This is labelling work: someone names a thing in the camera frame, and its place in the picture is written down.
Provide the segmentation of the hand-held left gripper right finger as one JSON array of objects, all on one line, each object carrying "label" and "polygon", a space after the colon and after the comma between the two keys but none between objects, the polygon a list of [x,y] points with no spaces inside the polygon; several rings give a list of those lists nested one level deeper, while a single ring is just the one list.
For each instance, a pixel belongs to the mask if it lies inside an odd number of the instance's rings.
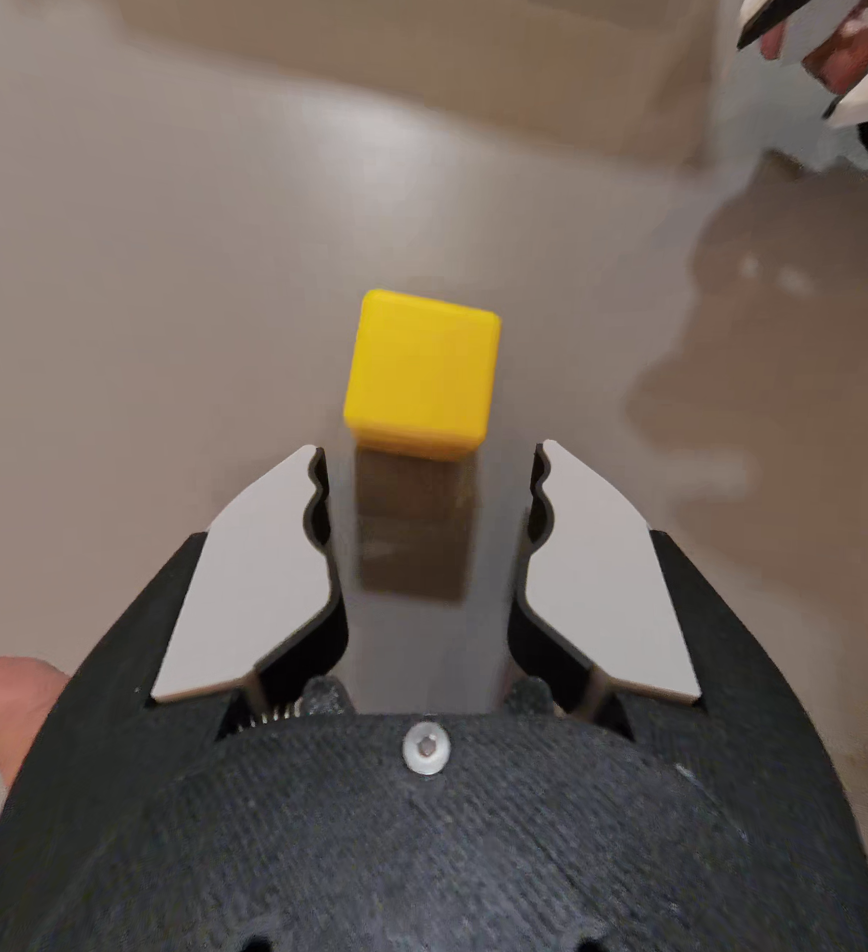
[{"label": "hand-held left gripper right finger", "polygon": [[535,446],[508,623],[513,660],[568,715],[615,693],[691,707],[701,687],[651,528],[558,441]]}]

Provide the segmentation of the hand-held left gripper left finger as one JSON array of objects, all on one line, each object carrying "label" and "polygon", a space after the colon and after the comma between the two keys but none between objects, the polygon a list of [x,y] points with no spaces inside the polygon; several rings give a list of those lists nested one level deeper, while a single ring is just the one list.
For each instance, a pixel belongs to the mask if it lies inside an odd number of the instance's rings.
[{"label": "hand-held left gripper left finger", "polygon": [[325,452],[305,445],[213,519],[151,689],[159,705],[230,691],[254,721],[299,708],[348,644]]}]

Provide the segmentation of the person's right hand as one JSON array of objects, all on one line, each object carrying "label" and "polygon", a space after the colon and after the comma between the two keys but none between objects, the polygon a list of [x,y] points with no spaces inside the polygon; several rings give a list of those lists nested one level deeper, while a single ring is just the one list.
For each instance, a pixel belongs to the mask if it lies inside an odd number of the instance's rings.
[{"label": "person's right hand", "polygon": [[868,6],[856,8],[832,35],[807,54],[802,65],[835,96],[841,96],[868,69]]}]

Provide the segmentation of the yellow cube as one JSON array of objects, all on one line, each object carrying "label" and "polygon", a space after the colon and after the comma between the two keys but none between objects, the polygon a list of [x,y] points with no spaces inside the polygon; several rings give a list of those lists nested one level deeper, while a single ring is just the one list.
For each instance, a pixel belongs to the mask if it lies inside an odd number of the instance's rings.
[{"label": "yellow cube", "polygon": [[500,334],[487,310],[367,292],[344,406],[356,446],[436,462],[474,453],[488,432]]}]

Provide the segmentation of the grey desk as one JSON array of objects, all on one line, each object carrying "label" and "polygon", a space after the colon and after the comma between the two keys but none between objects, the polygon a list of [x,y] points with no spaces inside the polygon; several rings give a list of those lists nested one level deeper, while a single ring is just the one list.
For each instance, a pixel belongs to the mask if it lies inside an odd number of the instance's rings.
[{"label": "grey desk", "polygon": [[[365,711],[490,707],[534,446],[668,532],[868,854],[868,158],[740,2],[0,2],[0,655],[74,670],[323,446]],[[358,448],[360,308],[501,320],[487,436]]]}]

